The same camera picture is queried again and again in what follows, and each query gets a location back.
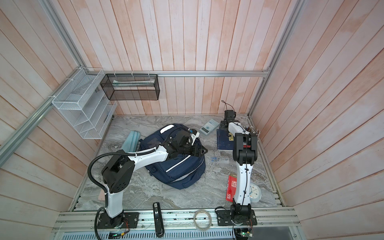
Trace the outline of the navy blue student backpack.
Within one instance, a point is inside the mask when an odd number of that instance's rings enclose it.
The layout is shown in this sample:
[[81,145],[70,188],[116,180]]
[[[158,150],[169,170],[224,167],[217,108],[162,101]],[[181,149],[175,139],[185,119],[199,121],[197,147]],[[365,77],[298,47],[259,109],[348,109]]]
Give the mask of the navy blue student backpack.
[[[157,130],[143,140],[140,140],[140,150],[156,147],[167,137],[174,138],[182,130],[187,130],[183,124],[170,124],[161,130]],[[146,166],[147,171],[160,182],[176,188],[186,189],[196,183],[206,170],[205,157],[194,157],[179,154],[177,157],[157,162]]]

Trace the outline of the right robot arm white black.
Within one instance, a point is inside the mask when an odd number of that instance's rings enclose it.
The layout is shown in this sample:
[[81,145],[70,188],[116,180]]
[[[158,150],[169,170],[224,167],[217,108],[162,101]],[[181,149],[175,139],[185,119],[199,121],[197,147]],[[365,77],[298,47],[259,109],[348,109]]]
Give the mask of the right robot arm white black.
[[228,109],[225,104],[224,119],[220,129],[226,130],[234,137],[233,159],[237,163],[237,188],[231,205],[231,219],[240,225],[252,218],[251,206],[251,173],[258,158],[258,136],[250,133],[236,120],[234,108]]

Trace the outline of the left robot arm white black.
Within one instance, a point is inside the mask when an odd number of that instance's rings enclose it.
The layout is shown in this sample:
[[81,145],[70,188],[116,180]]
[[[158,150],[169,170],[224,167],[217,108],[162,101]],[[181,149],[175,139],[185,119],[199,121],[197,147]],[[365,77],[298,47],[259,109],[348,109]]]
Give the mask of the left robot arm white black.
[[178,190],[197,182],[205,172],[208,152],[199,135],[195,129],[171,124],[141,140],[138,152],[119,150],[93,159],[88,177],[104,191],[108,217],[114,219],[123,213],[123,191],[141,168]]

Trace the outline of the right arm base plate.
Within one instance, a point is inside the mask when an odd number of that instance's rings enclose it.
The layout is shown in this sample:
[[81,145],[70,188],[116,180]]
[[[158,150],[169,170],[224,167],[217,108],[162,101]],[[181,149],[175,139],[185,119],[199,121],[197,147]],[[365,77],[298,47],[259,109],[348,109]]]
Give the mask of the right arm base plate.
[[257,226],[257,218],[254,210],[251,210],[249,217],[247,216],[232,216],[230,210],[217,209],[215,210],[217,215],[217,223],[219,226]]

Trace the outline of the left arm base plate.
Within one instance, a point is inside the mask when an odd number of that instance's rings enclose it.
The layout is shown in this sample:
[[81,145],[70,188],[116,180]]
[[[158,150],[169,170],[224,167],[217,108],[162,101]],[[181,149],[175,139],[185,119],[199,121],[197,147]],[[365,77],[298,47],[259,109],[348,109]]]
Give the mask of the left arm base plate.
[[135,229],[138,225],[139,212],[123,212],[114,218],[107,213],[99,213],[95,223],[97,229]]

